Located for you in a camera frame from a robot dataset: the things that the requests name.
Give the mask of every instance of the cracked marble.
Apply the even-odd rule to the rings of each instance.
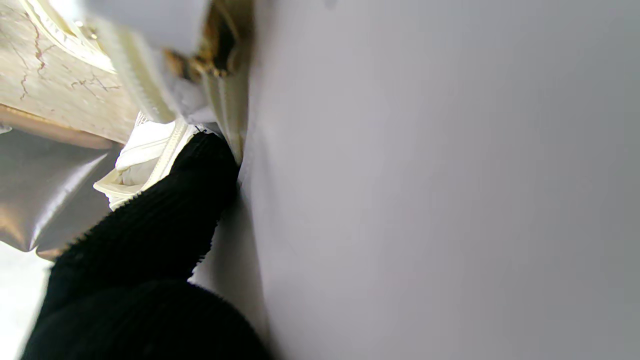
[[[0,103],[125,142],[137,109],[116,75],[40,34],[18,0],[0,0]]]

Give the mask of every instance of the black knit fabric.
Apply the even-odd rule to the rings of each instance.
[[[196,134],[167,177],[58,258],[22,358],[269,358],[242,315],[187,282],[237,173],[223,140]]]

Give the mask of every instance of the marble surface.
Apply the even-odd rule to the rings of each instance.
[[[57,48],[18,0],[0,0],[0,104],[118,142],[137,107],[118,77]]]

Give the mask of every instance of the white wall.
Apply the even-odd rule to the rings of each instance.
[[[0,359],[16,359],[31,331],[51,262],[0,241]]]

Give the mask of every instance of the zipper teeth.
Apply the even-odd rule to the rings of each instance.
[[[237,133],[238,119],[232,119],[230,114],[233,107],[237,105],[231,100],[234,98],[234,94],[229,94],[228,81],[206,73],[203,74],[203,77],[205,79],[205,91],[210,100],[210,106],[216,114],[217,123],[233,152],[236,163],[240,164],[243,154],[242,144]],[[235,77],[229,77],[229,80],[237,81]]]
[[[129,92],[141,107],[142,112],[146,116],[152,117],[156,122],[166,124],[175,120],[175,114],[162,100],[160,89],[150,81],[142,82],[138,72],[134,70],[133,62],[136,60],[140,62],[140,60],[139,56],[136,56],[138,54],[132,54],[136,50],[132,34],[106,21],[100,21],[99,28],[104,30],[101,39],[103,44],[111,50],[109,55],[117,68],[118,75],[129,88]]]
[[[163,174],[164,170],[169,165],[169,162],[171,162],[171,158],[173,157],[173,153],[176,151],[178,143],[180,142],[180,140],[184,136],[185,132],[187,131],[187,128],[188,128],[188,125],[184,121],[176,120],[175,129],[171,133],[171,137],[167,141],[166,147],[164,148],[164,151],[163,151],[162,155],[160,155],[160,158],[158,159],[158,162],[156,163],[153,171],[151,172],[151,175],[149,176],[149,179],[144,184],[144,186],[142,186],[141,191],[142,190],[146,190],[151,185],[153,185],[156,182],[160,181],[160,179],[162,178],[162,174]]]

